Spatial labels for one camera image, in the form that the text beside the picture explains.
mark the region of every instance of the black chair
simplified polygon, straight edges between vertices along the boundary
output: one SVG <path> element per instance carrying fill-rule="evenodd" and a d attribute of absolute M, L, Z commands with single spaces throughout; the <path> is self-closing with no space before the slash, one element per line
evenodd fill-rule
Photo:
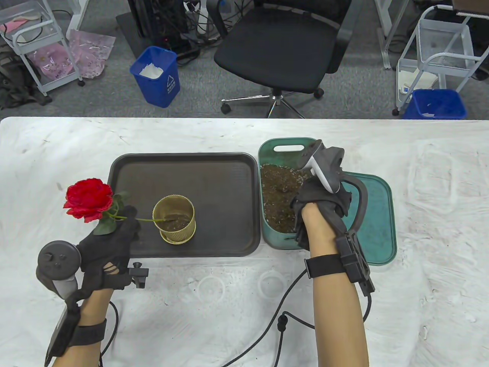
<path fill-rule="evenodd" d="M 325 74 L 338 70 L 363 0 L 253 0 L 255 7 L 229 32 L 219 13 L 221 1 L 207 0 L 209 15 L 223 38 L 214 61 L 271 88 L 271 95 L 223 99 L 222 113 L 231 111 L 228 102 L 269 100 L 267 118 L 281 103 L 305 118 L 284 96 L 295 92 L 323 96 L 319 83 Z"/>

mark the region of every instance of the red rose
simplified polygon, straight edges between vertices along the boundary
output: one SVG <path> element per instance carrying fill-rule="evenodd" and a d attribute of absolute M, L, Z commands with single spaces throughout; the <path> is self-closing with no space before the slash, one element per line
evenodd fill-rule
<path fill-rule="evenodd" d="M 68 187 L 63 208 L 71 208 L 67 214 L 85 223 L 102 219 L 102 213 L 112 206 L 112 188 L 100 179 L 78 181 Z"/>

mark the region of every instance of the gold pot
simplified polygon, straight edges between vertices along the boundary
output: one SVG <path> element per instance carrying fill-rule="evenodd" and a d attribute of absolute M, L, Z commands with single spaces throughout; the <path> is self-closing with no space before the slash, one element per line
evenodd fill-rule
<path fill-rule="evenodd" d="M 194 236 L 196 230 L 195 209 L 190 200 L 182 195 L 169 195 L 161 199 L 153 209 L 153 220 L 167 219 L 175 215 L 185 215 L 190 222 L 182 229 L 170 231 L 162 228 L 163 221 L 154 222 L 161 237 L 172 245 L 182 245 Z"/>

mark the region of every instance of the brown tray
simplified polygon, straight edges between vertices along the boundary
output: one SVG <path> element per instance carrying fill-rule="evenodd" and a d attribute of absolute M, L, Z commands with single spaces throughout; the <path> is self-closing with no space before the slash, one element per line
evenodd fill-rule
<path fill-rule="evenodd" d="M 245 256 L 260 243 L 258 166 L 246 153 L 126 154 L 109 173 L 115 193 L 139 218 L 151 219 L 161 198 L 180 194 L 194 204 L 197 230 L 183 245 L 165 242 L 151 222 L 141 222 L 131 257 Z"/>

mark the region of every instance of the glove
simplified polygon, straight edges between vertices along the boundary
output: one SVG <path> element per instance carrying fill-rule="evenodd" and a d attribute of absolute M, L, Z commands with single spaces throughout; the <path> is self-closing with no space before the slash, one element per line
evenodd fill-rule
<path fill-rule="evenodd" d="M 119 213 L 127 219 L 117 222 L 114 232 L 104 235 L 94 235 L 91 232 L 76 246 L 82 258 L 81 270 L 85 274 L 82 287 L 66 299 L 68 307 L 76 307 L 77 301 L 90 297 L 95 290 L 124 289 L 131 283 L 132 277 L 127 268 L 129 250 L 131 242 L 138 238 L 141 225 L 135 218 L 135 207 L 125 206 Z M 104 269 L 109 262 L 117 267 L 117 274 L 109 274 L 115 271 L 114 266 Z"/>
<path fill-rule="evenodd" d="M 343 184 L 336 194 L 331 194 L 316 176 L 305 180 L 290 203 L 290 207 L 295 212 L 295 240 L 299 246 L 309 251 L 309 239 L 302 219 L 302 209 L 307 203 L 316 203 L 326 222 L 332 226 L 337 235 L 341 235 L 347 231 L 341 218 L 348 215 L 351 201 L 352 193 L 346 191 Z"/>

